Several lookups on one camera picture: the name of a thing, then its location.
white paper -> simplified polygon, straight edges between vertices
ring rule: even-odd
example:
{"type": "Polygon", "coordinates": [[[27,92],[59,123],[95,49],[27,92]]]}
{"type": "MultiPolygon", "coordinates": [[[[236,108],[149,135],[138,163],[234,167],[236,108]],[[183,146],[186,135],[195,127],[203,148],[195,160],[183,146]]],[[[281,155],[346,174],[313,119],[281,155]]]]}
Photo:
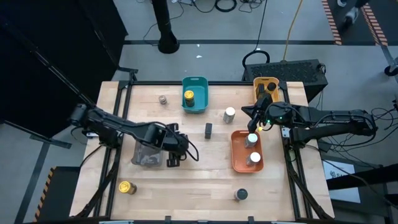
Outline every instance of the white paper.
{"type": "MultiPolygon", "coordinates": [[[[340,169],[346,171],[349,174],[355,173],[354,165],[352,164],[345,164],[342,162],[334,162],[334,161],[328,161],[328,162],[339,167],[340,169]]],[[[336,167],[333,167],[327,162],[323,162],[323,170],[325,171],[326,180],[347,175],[343,171],[337,169],[336,167]]],[[[342,200],[345,202],[361,203],[357,187],[353,187],[350,189],[341,189],[341,190],[329,190],[329,195],[331,199],[342,200]]]]}

teal bin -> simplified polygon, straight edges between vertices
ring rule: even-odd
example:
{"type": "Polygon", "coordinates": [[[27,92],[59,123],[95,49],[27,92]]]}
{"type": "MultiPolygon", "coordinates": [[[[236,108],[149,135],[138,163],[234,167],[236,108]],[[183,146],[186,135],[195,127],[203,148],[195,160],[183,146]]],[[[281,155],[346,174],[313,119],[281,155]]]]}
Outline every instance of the teal bin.
{"type": "Polygon", "coordinates": [[[209,83],[205,77],[186,77],[182,80],[182,108],[187,113],[203,113],[209,104],[209,83]],[[195,105],[188,107],[185,104],[184,93],[193,91],[195,105]]]}

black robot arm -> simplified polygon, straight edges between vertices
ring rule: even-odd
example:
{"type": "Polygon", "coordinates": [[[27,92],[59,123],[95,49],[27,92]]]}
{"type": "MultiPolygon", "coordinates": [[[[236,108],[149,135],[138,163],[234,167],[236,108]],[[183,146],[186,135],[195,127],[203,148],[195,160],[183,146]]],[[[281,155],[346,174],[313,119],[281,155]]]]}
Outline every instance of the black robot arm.
{"type": "Polygon", "coordinates": [[[252,120],[248,130],[253,133],[258,123],[278,124],[290,128],[290,138],[294,143],[307,143],[311,139],[352,133],[374,136],[377,131],[373,117],[363,110],[320,111],[308,106],[272,102],[271,95],[263,94],[254,106],[243,106],[242,111],[252,120]],[[330,124],[318,127],[319,124],[330,124]]]}
{"type": "Polygon", "coordinates": [[[145,146],[171,152],[178,159],[186,156],[188,151],[188,136],[177,131],[178,124],[164,125],[157,121],[134,123],[97,107],[89,108],[84,104],[76,106],[70,122],[72,125],[82,126],[85,130],[96,133],[99,141],[110,148],[120,146],[119,133],[124,133],[145,146]]]}

white lid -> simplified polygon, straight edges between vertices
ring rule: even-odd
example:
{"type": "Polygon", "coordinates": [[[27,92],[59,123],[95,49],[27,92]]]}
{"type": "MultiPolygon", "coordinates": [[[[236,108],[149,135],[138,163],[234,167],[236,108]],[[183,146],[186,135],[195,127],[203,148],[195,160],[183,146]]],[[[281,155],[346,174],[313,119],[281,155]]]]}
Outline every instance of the white lid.
{"type": "Polygon", "coordinates": [[[249,142],[257,142],[257,134],[249,134],[248,135],[249,142]]]}
{"type": "Polygon", "coordinates": [[[250,154],[250,160],[252,160],[253,162],[259,162],[261,159],[261,156],[258,152],[254,152],[252,154],[250,154]]]}
{"type": "Polygon", "coordinates": [[[229,107],[229,108],[227,108],[227,109],[225,110],[225,112],[226,112],[226,114],[227,114],[228,116],[232,116],[232,115],[235,114],[235,109],[232,108],[232,107],[229,107]]]}

gray floor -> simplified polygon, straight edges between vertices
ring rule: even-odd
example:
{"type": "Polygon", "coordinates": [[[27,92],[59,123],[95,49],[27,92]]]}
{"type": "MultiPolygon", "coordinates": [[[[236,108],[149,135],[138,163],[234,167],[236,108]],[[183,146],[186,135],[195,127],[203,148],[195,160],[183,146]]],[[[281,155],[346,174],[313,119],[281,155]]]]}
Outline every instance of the gray floor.
{"type": "MultiPolygon", "coordinates": [[[[142,40],[150,25],[155,22],[153,9],[149,1],[137,3],[130,0],[114,0],[119,13],[130,33],[126,40],[142,40]]],[[[202,10],[211,8],[213,0],[197,0],[202,10]]],[[[262,40],[285,40],[298,1],[269,0],[264,21],[262,40]]],[[[171,4],[171,16],[179,15],[181,8],[171,4]]],[[[261,21],[262,9],[255,9],[252,14],[237,10],[228,14],[214,11],[201,14],[192,6],[184,5],[182,17],[172,21],[173,31],[179,39],[244,39],[255,40],[261,21]]],[[[147,36],[149,40],[159,38],[155,26],[147,36]]],[[[304,1],[292,31],[292,40],[332,40],[331,31],[320,1],[304,1]]],[[[159,53],[150,45],[125,45],[120,59],[120,66],[138,68],[139,80],[181,80],[190,75],[201,75],[209,80],[240,80],[243,73],[241,60],[252,51],[254,45],[181,45],[172,55],[159,53]]],[[[282,60],[284,45],[260,45],[271,55],[271,62],[282,60]]],[[[393,56],[398,55],[398,47],[389,47],[393,56]]],[[[290,45],[286,60],[305,60],[317,58],[327,68],[329,85],[325,88],[323,108],[325,110],[352,110],[372,108],[392,108],[391,101],[398,84],[393,78],[386,77],[382,71],[386,59],[377,46],[336,46],[336,45],[290,45]]],[[[265,61],[262,56],[252,56],[248,63],[265,61]]],[[[126,80],[127,73],[116,72],[113,80],[126,80]]],[[[310,105],[315,106],[317,99],[310,105]]],[[[383,138],[391,129],[384,131],[388,122],[379,122],[380,131],[377,139],[383,138]]],[[[71,149],[51,146],[42,173],[39,177],[34,196],[25,216],[25,222],[31,222],[48,171],[53,166],[78,166],[83,157],[85,146],[74,140],[64,130],[55,139],[70,142],[71,149]]],[[[398,162],[395,152],[397,133],[385,141],[370,147],[353,150],[352,154],[366,162],[389,165],[398,162]]],[[[362,141],[355,137],[352,143],[362,141]]],[[[32,174],[34,164],[40,152],[41,143],[29,139],[29,135],[7,125],[0,125],[0,145],[3,172],[0,182],[2,209],[0,220],[13,223],[25,189],[32,174]]],[[[389,185],[389,190],[397,193],[396,183],[389,185]]],[[[380,218],[367,217],[350,212],[336,210],[336,215],[345,220],[367,223],[380,223],[380,218]]]]}

